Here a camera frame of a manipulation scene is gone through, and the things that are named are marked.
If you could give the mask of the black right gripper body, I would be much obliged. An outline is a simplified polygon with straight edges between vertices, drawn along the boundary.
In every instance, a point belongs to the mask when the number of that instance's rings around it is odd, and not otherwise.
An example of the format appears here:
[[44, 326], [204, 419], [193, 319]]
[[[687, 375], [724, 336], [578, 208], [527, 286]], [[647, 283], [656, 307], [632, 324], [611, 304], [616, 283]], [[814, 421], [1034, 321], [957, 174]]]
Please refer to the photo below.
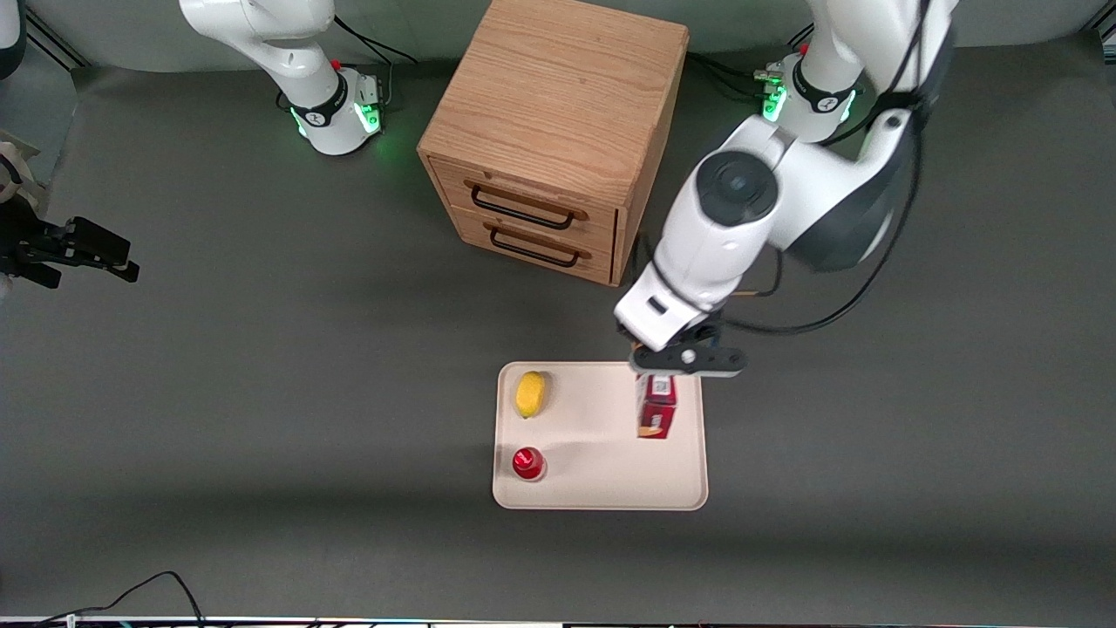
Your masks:
[[48, 257], [66, 255], [61, 242], [62, 229], [38, 218], [27, 201], [4, 201], [1, 204], [1, 258], [15, 263], [17, 250], [31, 247]]

